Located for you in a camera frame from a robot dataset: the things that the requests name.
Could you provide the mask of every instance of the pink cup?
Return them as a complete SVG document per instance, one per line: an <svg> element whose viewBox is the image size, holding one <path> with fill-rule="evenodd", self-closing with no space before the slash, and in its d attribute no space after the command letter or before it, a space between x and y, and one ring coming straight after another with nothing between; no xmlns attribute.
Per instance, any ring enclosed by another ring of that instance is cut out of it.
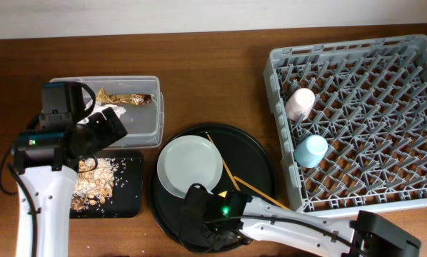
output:
<svg viewBox="0 0 427 257"><path fill-rule="evenodd" d="M286 102L286 115L296 121L301 114L307 119L315 102L315 94L310 89L298 89Z"/></svg>

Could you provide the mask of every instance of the plastic cup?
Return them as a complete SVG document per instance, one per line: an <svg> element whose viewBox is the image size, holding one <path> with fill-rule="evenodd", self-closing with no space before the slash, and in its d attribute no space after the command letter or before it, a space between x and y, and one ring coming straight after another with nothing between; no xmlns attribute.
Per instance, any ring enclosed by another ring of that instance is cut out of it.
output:
<svg viewBox="0 0 427 257"><path fill-rule="evenodd" d="M315 102L315 94L310 89L298 89L286 102L286 115L293 121L297 121L301 114L307 119Z"/></svg>
<svg viewBox="0 0 427 257"><path fill-rule="evenodd" d="M304 139L294 151L294 158L299 165L306 168L317 166L328 150L328 142L319 135L312 135Z"/></svg>

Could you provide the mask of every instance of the wooden table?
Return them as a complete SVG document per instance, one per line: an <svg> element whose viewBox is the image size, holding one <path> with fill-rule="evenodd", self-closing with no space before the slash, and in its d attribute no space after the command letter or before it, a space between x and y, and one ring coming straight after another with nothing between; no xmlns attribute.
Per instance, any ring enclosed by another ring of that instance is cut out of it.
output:
<svg viewBox="0 0 427 257"><path fill-rule="evenodd" d="M405 34L427 35L427 24L0 40L0 160L27 121L40 113L41 85L50 79L154 75L164 94L163 144L180 130L202 122L231 124L265 146L281 177L280 146L262 77L269 52L283 46ZM142 151L145 178L158 151ZM5 174L5 186L15 190L15 183ZM282 182L279 188L278 199L288 203ZM134 218L71 220L69 255L187 256L158 227L146 198L142 201L141 212ZM15 253L18 208L16 197L0 192L0 256ZM427 256L427 208L383 216L421 239L421 256ZM306 253L257 241L218 256Z"/></svg>

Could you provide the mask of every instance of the wooden chopstick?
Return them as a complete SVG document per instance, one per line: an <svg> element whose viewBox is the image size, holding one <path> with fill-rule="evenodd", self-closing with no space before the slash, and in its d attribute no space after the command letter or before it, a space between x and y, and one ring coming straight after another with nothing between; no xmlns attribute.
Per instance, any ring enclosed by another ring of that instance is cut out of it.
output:
<svg viewBox="0 0 427 257"><path fill-rule="evenodd" d="M254 186L252 186L251 184L243 181L242 179L238 178L237 176L234 176L234 180L237 180L239 182L241 182L241 184L243 184L244 186L248 187L249 189L255 191L255 193L259 194L260 196L263 196L264 198L270 200L271 202L273 202L275 205L280 206L281 208L284 208L286 210L289 210L290 208L284 206L283 204L279 203L277 200L275 200L274 198L266 195L265 193L261 192L260 190L258 190L257 188L255 188Z"/></svg>
<svg viewBox="0 0 427 257"><path fill-rule="evenodd" d="M212 140L211 136L209 135L209 133L207 133L207 131L206 131L206 135L209 138L209 140L213 144L215 144L214 141ZM226 162L225 162L225 160L223 160L223 157L221 157L221 161L223 161L223 167L225 167L226 172L227 172L229 178L231 179L231 182L233 182L234 187L236 188L237 191L240 191L241 189L239 188L239 186L237 185L236 181L234 180L233 174L229 171L228 165L226 165Z"/></svg>

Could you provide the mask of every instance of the dish rack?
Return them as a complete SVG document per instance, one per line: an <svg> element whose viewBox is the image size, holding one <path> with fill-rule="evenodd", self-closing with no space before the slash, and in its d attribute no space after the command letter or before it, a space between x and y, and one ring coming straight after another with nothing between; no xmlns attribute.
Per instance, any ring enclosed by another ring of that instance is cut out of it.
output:
<svg viewBox="0 0 427 257"><path fill-rule="evenodd" d="M291 208L315 216L427 206L427 36L274 49L263 73ZM316 94L306 120L287 118L299 88ZM315 168L295 147L323 136Z"/></svg>

